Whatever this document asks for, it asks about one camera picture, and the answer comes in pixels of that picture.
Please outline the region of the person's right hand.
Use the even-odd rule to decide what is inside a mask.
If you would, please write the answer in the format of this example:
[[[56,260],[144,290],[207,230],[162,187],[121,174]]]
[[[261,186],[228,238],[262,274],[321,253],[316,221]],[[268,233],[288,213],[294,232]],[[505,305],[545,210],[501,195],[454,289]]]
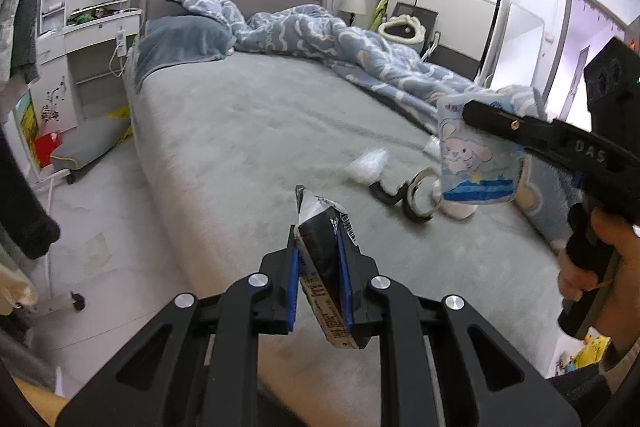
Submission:
[[[639,339],[639,237],[623,218],[599,208],[591,213],[591,226],[603,243],[620,254],[614,280],[608,285],[608,298],[593,327],[610,338],[623,357]],[[596,288],[597,275],[577,268],[565,251],[559,254],[558,263],[558,287],[563,298],[579,301]]]

